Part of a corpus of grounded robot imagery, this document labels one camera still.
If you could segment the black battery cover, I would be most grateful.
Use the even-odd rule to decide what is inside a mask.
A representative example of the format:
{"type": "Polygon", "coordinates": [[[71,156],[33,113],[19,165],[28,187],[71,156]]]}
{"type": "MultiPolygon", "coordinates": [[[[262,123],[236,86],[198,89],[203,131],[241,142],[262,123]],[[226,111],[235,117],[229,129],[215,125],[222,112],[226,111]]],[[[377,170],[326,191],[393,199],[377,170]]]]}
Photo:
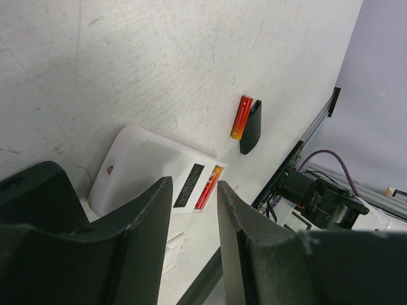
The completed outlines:
{"type": "Polygon", "coordinates": [[[259,142],[261,136],[261,110],[262,101],[257,100],[251,107],[242,138],[239,141],[240,153],[243,155],[249,154],[259,142]]]}

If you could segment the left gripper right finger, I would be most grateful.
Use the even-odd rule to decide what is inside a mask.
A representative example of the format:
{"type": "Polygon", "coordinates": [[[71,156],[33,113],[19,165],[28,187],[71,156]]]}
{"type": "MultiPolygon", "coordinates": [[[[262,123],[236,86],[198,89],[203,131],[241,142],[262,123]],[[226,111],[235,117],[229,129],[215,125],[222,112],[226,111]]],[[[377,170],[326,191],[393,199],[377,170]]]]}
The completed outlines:
{"type": "Polygon", "coordinates": [[[405,304],[406,234],[287,230],[225,181],[217,216],[227,304],[405,304]]]}

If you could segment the white red remote control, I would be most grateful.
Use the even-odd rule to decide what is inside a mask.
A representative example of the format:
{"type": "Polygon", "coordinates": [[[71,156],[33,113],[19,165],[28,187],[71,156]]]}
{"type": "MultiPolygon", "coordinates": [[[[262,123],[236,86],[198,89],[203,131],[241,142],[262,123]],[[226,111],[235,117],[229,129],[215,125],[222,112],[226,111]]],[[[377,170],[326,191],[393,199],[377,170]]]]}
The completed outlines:
{"type": "Polygon", "coordinates": [[[88,203],[102,217],[141,195],[162,177],[172,178],[172,213],[195,205],[215,166],[226,164],[138,126],[116,136],[95,178],[88,203]]]}

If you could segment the red yellow battery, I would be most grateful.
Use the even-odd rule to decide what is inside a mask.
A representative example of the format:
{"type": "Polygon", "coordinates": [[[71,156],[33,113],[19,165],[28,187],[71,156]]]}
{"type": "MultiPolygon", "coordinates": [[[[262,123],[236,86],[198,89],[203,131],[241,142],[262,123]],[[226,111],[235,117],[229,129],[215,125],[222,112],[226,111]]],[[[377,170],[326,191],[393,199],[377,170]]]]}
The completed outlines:
{"type": "Polygon", "coordinates": [[[219,180],[220,176],[223,174],[224,168],[221,166],[215,166],[196,205],[195,210],[203,210],[214,190],[214,187],[219,180]]]}
{"type": "Polygon", "coordinates": [[[242,138],[249,113],[252,107],[253,98],[243,95],[240,99],[240,103],[237,109],[237,114],[231,129],[230,137],[234,140],[240,140],[242,138]]]}

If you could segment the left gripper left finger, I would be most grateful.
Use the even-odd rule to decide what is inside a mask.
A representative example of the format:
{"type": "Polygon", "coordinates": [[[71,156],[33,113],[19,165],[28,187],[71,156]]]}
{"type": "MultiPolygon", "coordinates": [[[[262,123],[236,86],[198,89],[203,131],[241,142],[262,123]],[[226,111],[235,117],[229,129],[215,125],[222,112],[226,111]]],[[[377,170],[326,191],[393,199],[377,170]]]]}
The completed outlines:
{"type": "Polygon", "coordinates": [[[172,179],[89,221],[53,161],[1,182],[2,304],[156,304],[172,179]]]}

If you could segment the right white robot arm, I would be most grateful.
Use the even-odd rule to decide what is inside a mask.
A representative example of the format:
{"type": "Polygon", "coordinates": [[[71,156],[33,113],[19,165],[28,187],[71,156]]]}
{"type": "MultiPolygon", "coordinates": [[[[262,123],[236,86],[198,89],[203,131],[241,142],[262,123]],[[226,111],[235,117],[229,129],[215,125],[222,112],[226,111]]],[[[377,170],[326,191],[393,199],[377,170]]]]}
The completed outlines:
{"type": "Polygon", "coordinates": [[[405,216],[318,171],[283,170],[253,207],[291,231],[406,232],[405,216]]]}

